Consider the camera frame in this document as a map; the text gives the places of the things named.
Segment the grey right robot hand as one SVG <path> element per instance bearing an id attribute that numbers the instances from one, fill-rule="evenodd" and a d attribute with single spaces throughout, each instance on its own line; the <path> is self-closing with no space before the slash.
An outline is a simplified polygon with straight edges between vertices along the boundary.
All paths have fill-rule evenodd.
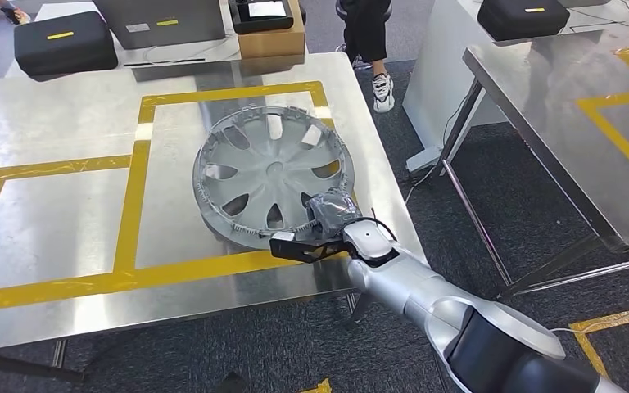
<path id="1" fill-rule="evenodd" d="M 335 237 L 346 224 L 363 216 L 352 195 L 334 187 L 312 196 L 305 210 L 314 221 L 313 236 L 320 240 Z"/>

